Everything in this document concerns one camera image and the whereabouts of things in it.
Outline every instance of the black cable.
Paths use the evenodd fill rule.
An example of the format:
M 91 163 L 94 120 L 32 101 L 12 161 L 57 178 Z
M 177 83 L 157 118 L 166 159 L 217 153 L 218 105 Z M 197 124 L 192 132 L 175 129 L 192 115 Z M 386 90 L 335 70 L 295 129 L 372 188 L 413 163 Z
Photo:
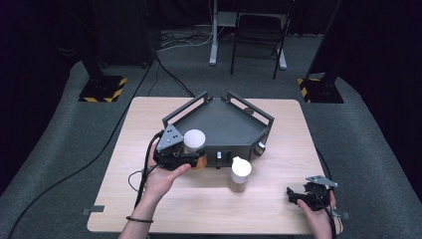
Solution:
M 322 161 L 322 163 L 323 163 L 323 165 L 326 169 L 326 174 L 328 174 L 328 179 L 332 180 L 331 172 L 329 171 L 329 167 L 328 167 L 328 164 L 326 164 L 325 158 L 323 158 L 322 153 L 320 153 L 320 151 L 317 148 L 316 148 L 316 152 L 319 155 L 319 157 L 320 157 L 320 159 L 321 159 L 321 161 Z
M 160 68 L 160 66 L 158 65 L 158 68 L 157 68 L 157 71 L 155 72 L 155 82 L 154 82 L 154 84 L 152 84 L 152 87 L 149 89 L 149 91 L 148 91 L 148 97 L 149 97 L 149 95 L 151 94 L 151 91 L 152 91 L 152 89 L 155 87 L 155 85 L 158 83 L 158 72 L 159 72 L 159 68 Z
M 169 71 L 167 71 L 167 69 L 165 69 L 165 67 L 161 64 L 161 61 L 159 60 L 158 56 L 155 55 L 155 59 L 158 62 L 158 64 L 161 66 L 161 68 L 170 76 L 172 77 L 176 83 L 189 95 L 189 97 L 191 98 L 195 98 L 195 95 L 193 95 L 193 93 L 191 91 L 189 91 L 189 89 L 178 79 L 176 78 L 173 74 L 171 74 Z
M 180 38 L 176 38 L 173 36 L 172 33 L 166 33 L 166 34 L 161 34 L 161 42 L 159 44 L 159 49 L 157 50 L 158 52 L 166 50 L 166 49 L 170 49 L 176 46 L 177 43 L 188 43 L 191 45 L 178 45 L 178 46 L 195 46 L 192 42 L 193 41 L 197 41 L 197 40 L 206 40 L 209 41 L 210 38 L 206 36 L 205 33 L 202 32 L 197 32 L 197 33 L 192 33 L 192 35 L 187 36 L 187 37 L 180 37 Z
M 140 85 L 143 83 L 143 81 L 145 80 L 146 76 L 148 75 L 149 70 L 151 69 L 151 66 L 148 67 L 148 69 L 146 70 L 146 73 L 143 75 L 142 80 L 140 81 L 139 85 L 137 86 L 136 90 L 134 91 L 132 98 L 135 97 Z M 130 102 L 129 104 L 126 106 L 126 108 L 124 109 L 123 114 L 121 114 L 120 118 L 118 119 L 118 122 L 116 124 L 116 126 L 114 127 L 114 129 L 111 132 L 111 135 L 109 136 L 108 140 L 106 141 L 105 145 L 103 146 L 103 148 L 100 150 L 100 152 L 97 154 L 96 157 L 94 157 L 94 159 L 92 159 L 89 163 L 87 163 L 85 166 L 83 166 L 82 168 L 76 170 L 75 172 L 69 174 L 68 176 L 58 180 L 57 182 L 55 182 L 54 184 L 52 184 L 51 186 L 49 186 L 47 189 L 45 189 L 43 192 L 41 192 L 37 197 L 35 197 L 26 207 L 25 209 L 21 212 L 21 214 L 19 215 L 19 217 L 16 219 L 16 221 L 14 222 L 12 229 L 9 232 L 8 238 L 12 238 L 13 232 L 15 231 L 17 225 L 19 224 L 19 222 L 21 221 L 22 217 L 25 215 L 25 213 L 31 208 L 31 206 L 36 203 L 42 196 L 44 196 L 47 192 L 49 192 L 51 189 L 53 189 L 54 187 L 58 186 L 59 184 L 61 184 L 62 182 L 68 180 L 69 178 L 77 175 L 78 173 L 82 172 L 83 170 L 87 169 L 89 166 L 91 166 L 95 161 L 97 161 L 97 159 L 99 159 L 99 157 L 103 154 L 103 152 L 106 150 L 106 148 L 108 147 L 109 143 L 112 140 L 112 137 L 114 136 L 115 132 L 118 129 L 118 125 L 121 123 L 122 119 L 124 118 L 127 110 L 130 107 Z
M 329 226 L 331 227 L 332 239 L 335 239 L 337 237 L 337 233 L 335 231 L 335 224 L 334 224 L 334 219 L 332 219 L 332 213 L 328 212 L 328 209 L 326 209 L 326 207 L 324 207 L 323 202 L 319 198 L 319 196 L 313 190 L 311 190 L 311 192 L 316 196 L 317 200 L 319 201 L 320 205 L 322 206 L 323 210 L 325 211 L 326 215 L 328 216 Z
M 153 165 L 149 170 L 148 170 L 148 173 L 146 173 L 146 175 L 147 176 L 149 176 L 149 174 L 155 169 L 155 167 L 157 167 L 157 166 L 159 166 L 159 165 L 161 165 L 161 162 L 163 161 L 164 159 L 163 158 L 161 158 L 158 162 L 157 162 L 157 164 L 155 164 L 155 165 Z
M 127 183 L 128 183 L 128 184 L 129 184 L 129 186 L 130 186 L 133 190 L 135 190 L 135 191 L 137 191 L 137 189 L 136 189 L 136 188 L 134 188 L 134 186 L 130 183 L 130 178 L 131 178 L 132 176 L 134 176 L 135 174 L 140 173 L 140 172 L 142 172 L 142 170 L 135 171 L 135 172 L 131 173 L 131 174 L 130 174 L 130 176 L 127 178 Z
M 159 137 L 162 137 L 163 134 L 164 134 L 164 130 L 156 133 L 155 136 L 152 138 L 152 140 L 149 142 L 149 145 L 145 154 L 145 162 L 143 164 L 142 179 L 140 180 L 140 183 L 139 183 L 139 190 L 137 190 L 137 196 L 136 196 L 136 201 L 134 203 L 134 207 L 137 206 L 137 204 L 140 201 L 140 198 L 142 197 L 143 187 L 145 186 L 146 179 L 148 178 L 150 171 L 152 171 L 158 165 L 157 163 L 153 168 L 151 168 L 150 171 L 148 171 L 148 160 L 149 160 L 149 154 L 151 152 L 152 144 L 155 142 L 156 139 L 158 139 Z

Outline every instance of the white cylinder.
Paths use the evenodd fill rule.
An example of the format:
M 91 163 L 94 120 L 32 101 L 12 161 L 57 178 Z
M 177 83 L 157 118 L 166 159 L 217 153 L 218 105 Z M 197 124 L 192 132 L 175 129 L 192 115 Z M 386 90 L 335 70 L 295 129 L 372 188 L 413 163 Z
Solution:
M 232 171 L 230 174 L 229 187 L 234 192 L 243 192 L 246 189 L 249 174 L 251 174 L 252 165 L 248 160 L 240 157 L 233 158 Z
M 191 129 L 183 136 L 185 150 L 196 152 L 205 145 L 205 134 L 199 129 Z

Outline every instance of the table top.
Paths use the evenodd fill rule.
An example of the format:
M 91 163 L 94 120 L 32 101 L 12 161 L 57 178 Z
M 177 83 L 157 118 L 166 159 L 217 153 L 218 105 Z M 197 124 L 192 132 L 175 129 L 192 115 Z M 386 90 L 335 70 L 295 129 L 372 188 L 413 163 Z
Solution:
M 135 98 L 115 145 L 92 212 L 91 231 L 120 232 L 137 192 L 128 184 L 141 170 L 146 148 L 163 129 L 162 119 L 190 98 Z M 247 99 L 275 118 L 267 150 L 251 159 L 252 173 L 242 193 L 228 186 L 230 168 L 189 171 L 159 202 L 151 233 L 310 234 L 302 210 L 289 203 L 287 187 L 304 193 L 305 177 L 323 175 L 300 104 L 294 100 Z M 130 179 L 138 188 L 140 173 Z

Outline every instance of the human arm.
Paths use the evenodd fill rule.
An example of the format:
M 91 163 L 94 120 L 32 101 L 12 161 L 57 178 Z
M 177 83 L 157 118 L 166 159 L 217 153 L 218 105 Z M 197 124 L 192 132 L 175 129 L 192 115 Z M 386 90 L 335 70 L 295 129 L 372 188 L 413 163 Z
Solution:
M 312 211 L 307 204 L 300 199 L 298 199 L 298 205 L 307 217 L 308 224 L 316 239 L 332 238 L 330 218 L 325 210 Z M 329 205 L 332 209 L 335 209 L 336 201 L 332 190 L 329 192 Z
M 149 155 L 148 164 L 154 165 L 155 161 L 152 159 L 152 153 Z M 151 221 L 154 215 L 158 202 L 170 190 L 174 180 L 190 169 L 189 164 L 183 164 L 173 171 L 156 167 L 147 177 L 145 190 L 142 198 L 130 215 L 131 218 Z M 135 222 L 128 220 L 119 238 L 146 238 L 149 232 L 151 223 Z

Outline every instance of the chair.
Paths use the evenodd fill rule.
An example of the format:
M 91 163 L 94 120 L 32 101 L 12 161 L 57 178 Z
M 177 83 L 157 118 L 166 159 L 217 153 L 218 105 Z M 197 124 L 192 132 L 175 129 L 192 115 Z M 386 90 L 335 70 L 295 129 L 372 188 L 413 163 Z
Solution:
M 273 73 L 273 79 L 276 78 L 280 56 L 294 9 L 295 0 L 238 1 L 231 75 L 233 75 L 238 43 L 271 44 L 274 45 L 272 55 L 277 56 Z

